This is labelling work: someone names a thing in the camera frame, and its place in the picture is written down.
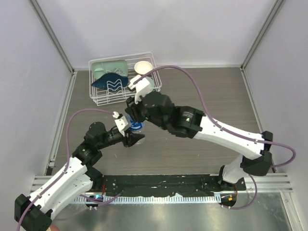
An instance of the metal frame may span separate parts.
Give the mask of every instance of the metal frame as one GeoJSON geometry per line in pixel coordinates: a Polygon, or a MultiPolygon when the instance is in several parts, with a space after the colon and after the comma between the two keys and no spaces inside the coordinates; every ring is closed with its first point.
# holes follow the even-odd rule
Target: metal frame
{"type": "Polygon", "coordinates": [[[255,53],[258,45],[260,44],[260,42],[263,39],[266,32],[268,31],[271,23],[275,19],[276,15],[278,14],[281,7],[283,6],[284,2],[285,2],[285,0],[276,0],[276,2],[274,3],[271,11],[269,12],[269,14],[268,14],[268,16],[267,16],[267,18],[266,18],[266,20],[263,24],[263,26],[261,27],[261,30],[259,31],[253,45],[251,46],[246,58],[244,59],[244,62],[241,66],[242,69],[245,69],[247,67],[247,64],[249,63],[251,57],[255,53]]]}
{"type": "MultiPolygon", "coordinates": [[[[33,185],[31,188],[31,192],[39,189],[44,185],[52,176],[36,176],[33,185]]],[[[238,191],[238,193],[254,193],[255,186],[249,176],[244,177],[246,183],[246,191],[238,191]]],[[[257,187],[258,193],[292,193],[293,189],[286,173],[269,173],[264,177],[254,177],[257,187]]],[[[102,192],[90,192],[86,194],[97,194],[102,192]]],[[[224,193],[234,193],[234,191],[224,191],[224,193]]]]}
{"type": "MultiPolygon", "coordinates": [[[[97,195],[101,193],[87,193],[85,195],[97,195]]],[[[113,197],[111,196],[103,196],[103,201],[111,200],[113,197]]],[[[77,197],[70,204],[84,204],[87,202],[87,199],[84,197],[77,197]]],[[[116,198],[112,204],[116,205],[143,205],[143,204],[209,204],[209,203],[220,203],[221,197],[220,194],[215,194],[214,196],[199,196],[199,197],[183,197],[179,194],[175,194],[172,197],[126,197],[120,196],[116,198]]]]}
{"type": "Polygon", "coordinates": [[[32,6],[34,12],[36,13],[37,17],[39,18],[40,22],[42,23],[46,33],[48,34],[48,36],[50,37],[52,43],[54,44],[56,50],[58,51],[59,55],[61,56],[61,58],[63,59],[65,65],[67,66],[69,72],[71,74],[74,73],[74,69],[71,65],[71,63],[69,62],[63,48],[61,47],[56,35],[53,32],[52,27],[50,26],[43,10],[41,9],[41,7],[39,6],[39,3],[37,0],[28,0],[30,5],[32,6]]]}
{"type": "MultiPolygon", "coordinates": [[[[73,91],[73,87],[74,87],[74,83],[76,80],[76,72],[74,72],[74,69],[72,67],[72,65],[70,64],[61,44],[59,43],[52,27],[50,26],[48,20],[46,19],[45,14],[43,13],[41,7],[39,6],[37,0],[28,0],[30,5],[32,6],[34,12],[36,13],[37,17],[39,18],[39,20],[41,21],[44,29],[46,30],[46,33],[48,34],[48,36],[50,37],[52,43],[54,44],[56,50],[58,51],[60,57],[62,58],[62,60],[64,61],[65,65],[67,66],[68,70],[70,71],[72,77],[70,79],[70,82],[68,84],[68,88],[67,88],[67,93],[65,96],[65,100],[64,100],[64,104],[62,106],[62,111],[61,111],[61,115],[59,117],[58,120],[58,126],[56,128],[56,133],[55,133],[55,137],[54,137],[54,141],[52,144],[52,148],[51,148],[51,152],[50,152],[50,157],[49,157],[49,161],[48,161],[48,166],[47,169],[52,169],[51,167],[53,167],[54,165],[54,160],[56,157],[56,153],[58,150],[58,146],[59,146],[59,141],[60,141],[60,137],[61,137],[61,133],[63,131],[63,127],[64,127],[64,121],[65,121],[65,117],[66,117],[66,113],[67,113],[67,109],[68,109],[68,105],[70,102],[70,98],[71,98],[71,94],[73,91]]],[[[262,127],[262,121],[257,113],[257,107],[255,105],[254,99],[253,99],[253,95],[251,92],[251,88],[249,86],[249,82],[246,78],[246,74],[245,74],[245,68],[247,67],[249,61],[251,60],[253,54],[255,53],[258,45],[260,44],[260,42],[262,41],[262,39],[264,38],[266,32],[268,31],[272,21],[274,20],[274,18],[276,17],[276,15],[278,14],[279,10],[281,9],[281,7],[283,6],[285,0],[276,0],[270,13],[268,14],[259,34],[257,35],[252,47],[250,48],[243,64],[240,66],[241,68],[241,72],[243,75],[243,79],[247,88],[247,92],[249,95],[249,99],[251,101],[251,105],[253,107],[255,116],[256,116],[256,120],[258,123],[258,127],[260,129],[260,131],[263,131],[263,127],[262,127]]],[[[218,67],[218,66],[210,66],[210,65],[203,65],[203,66],[185,66],[186,68],[193,68],[193,67],[218,67]]],[[[239,67],[237,65],[219,65],[219,67],[239,67]]],[[[39,186],[43,185],[44,183],[46,183],[48,181],[48,179],[50,179],[50,176],[37,176],[34,180],[33,186],[32,186],[32,191],[37,189],[39,186]]],[[[296,200],[294,199],[294,193],[293,193],[293,189],[291,187],[290,181],[287,178],[287,175],[285,173],[274,173],[274,174],[268,174],[266,177],[255,177],[256,182],[257,182],[257,186],[258,186],[258,192],[259,193],[273,193],[273,192],[281,192],[281,196],[282,196],[282,200],[288,215],[288,218],[290,220],[292,229],[294,231],[300,231],[300,230],[304,230],[303,228],[303,223],[300,220],[300,216],[299,213],[297,211],[296,208],[296,200]]],[[[246,185],[247,185],[247,191],[242,191],[239,193],[254,193],[254,185],[253,182],[251,181],[250,178],[245,178],[246,181],[246,185]]]]}
{"type": "Polygon", "coordinates": [[[66,95],[65,95],[65,98],[64,98],[64,102],[63,102],[63,105],[62,105],[62,109],[61,109],[61,112],[60,112],[59,119],[57,121],[57,128],[56,128],[56,132],[55,132],[55,135],[54,135],[54,138],[53,138],[53,142],[52,142],[51,151],[50,151],[50,154],[49,154],[47,166],[46,166],[46,169],[45,169],[45,175],[50,175],[51,172],[52,172],[52,168],[54,167],[54,161],[55,161],[56,156],[57,156],[58,147],[59,147],[59,143],[60,143],[60,139],[61,139],[61,134],[62,134],[62,131],[63,131],[63,128],[64,128],[65,118],[66,118],[69,102],[70,102],[71,97],[72,97],[74,84],[75,84],[75,81],[76,81],[76,76],[77,76],[77,72],[74,72],[71,75],[69,82],[68,82],[68,85],[67,85],[66,95]]]}

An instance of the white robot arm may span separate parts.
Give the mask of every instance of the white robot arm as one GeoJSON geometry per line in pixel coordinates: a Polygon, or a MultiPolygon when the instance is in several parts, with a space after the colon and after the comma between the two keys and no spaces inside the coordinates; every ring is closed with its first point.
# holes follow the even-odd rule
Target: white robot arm
{"type": "MultiPolygon", "coordinates": [[[[140,76],[131,80],[128,87],[135,90],[135,97],[127,99],[125,111],[135,122],[147,120],[171,134],[182,137],[206,140],[237,151],[240,156],[232,163],[222,166],[216,181],[206,182],[208,191],[219,192],[230,190],[247,174],[265,176],[271,166],[270,145],[257,141],[271,141],[272,134],[262,134],[243,131],[217,121],[222,127],[233,132],[250,137],[256,142],[246,141],[233,136],[215,126],[208,116],[189,106],[175,106],[170,98],[157,91],[151,91],[147,79],[134,84],[140,76]]],[[[125,147],[133,146],[144,135],[134,134],[128,128],[130,122],[125,116],[114,112],[116,126],[106,131],[101,122],[90,125],[85,140],[73,152],[69,166],[64,172],[63,166],[47,183],[31,193],[28,197],[23,194],[15,200],[15,220],[18,221],[25,208],[34,198],[40,198],[33,204],[22,223],[27,231],[46,230],[58,213],[74,198],[91,189],[97,190],[102,185],[103,175],[93,165],[101,158],[100,149],[122,142],[125,147]],[[50,189],[43,195],[41,192],[49,185],[50,189]]]]}
{"type": "Polygon", "coordinates": [[[240,154],[232,163],[222,166],[221,181],[235,184],[247,174],[265,176],[272,164],[270,145],[257,141],[272,141],[272,133],[252,133],[218,122],[223,128],[246,136],[255,141],[247,141],[225,132],[212,123],[202,111],[189,106],[175,106],[170,98],[159,92],[151,91],[149,81],[136,76],[129,83],[135,90],[135,97],[127,99],[126,112],[134,121],[147,120],[178,137],[206,140],[235,150],[240,154]]]}

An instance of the white bowl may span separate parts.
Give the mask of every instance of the white bowl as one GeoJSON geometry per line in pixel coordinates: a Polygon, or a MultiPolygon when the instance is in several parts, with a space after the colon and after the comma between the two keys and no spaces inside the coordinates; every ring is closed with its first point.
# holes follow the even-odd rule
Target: white bowl
{"type": "Polygon", "coordinates": [[[144,75],[153,70],[153,65],[147,61],[140,61],[135,64],[134,69],[139,75],[144,75]]]}

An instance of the white wire dish rack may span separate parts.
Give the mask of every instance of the white wire dish rack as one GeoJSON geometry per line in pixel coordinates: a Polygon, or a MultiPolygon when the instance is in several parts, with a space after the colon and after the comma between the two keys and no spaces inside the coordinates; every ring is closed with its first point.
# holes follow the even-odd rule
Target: white wire dish rack
{"type": "MultiPolygon", "coordinates": [[[[123,56],[116,56],[110,58],[103,59],[94,59],[89,61],[89,84],[90,84],[90,97],[93,101],[98,105],[106,105],[111,103],[118,103],[125,101],[128,97],[133,96],[134,93],[129,91],[126,86],[122,86],[122,82],[118,79],[115,82],[107,81],[107,90],[99,89],[91,86],[91,84],[95,81],[95,78],[91,72],[91,65],[95,62],[103,62],[103,61],[111,61],[111,60],[125,60],[128,65],[128,80],[132,79],[137,75],[134,70],[134,65],[139,61],[148,61],[153,65],[153,68],[156,68],[154,56],[151,52],[139,53],[139,54],[130,54],[123,56]]],[[[150,78],[154,81],[153,90],[160,91],[162,86],[162,82],[159,76],[159,73],[156,71],[152,73],[150,78]]]]}

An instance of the gray tabletop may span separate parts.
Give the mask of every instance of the gray tabletop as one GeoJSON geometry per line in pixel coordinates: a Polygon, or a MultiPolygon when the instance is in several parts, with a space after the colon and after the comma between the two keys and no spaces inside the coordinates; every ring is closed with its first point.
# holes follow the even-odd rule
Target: gray tabletop
{"type": "MultiPolygon", "coordinates": [[[[258,132],[257,122],[239,68],[189,69],[195,77],[212,115],[221,122],[251,132],[258,132]]],[[[190,80],[177,70],[159,71],[161,92],[170,96],[175,105],[187,105],[202,110],[197,92],[190,80]]],[[[83,108],[101,108],[124,112],[126,104],[96,106],[89,97],[89,73],[79,71],[68,108],[68,119],[83,108]]],[[[70,128],[71,152],[83,141],[89,125],[101,121],[107,129],[114,119],[99,112],[78,115],[70,128]]],[[[121,144],[102,150],[103,157],[95,165],[103,174],[196,174],[218,173],[220,167],[233,161],[238,153],[202,140],[177,138],[167,131],[146,123],[142,145],[124,148],[121,144]]],[[[65,140],[62,135],[55,161],[56,172],[66,162],[65,140]]]]}

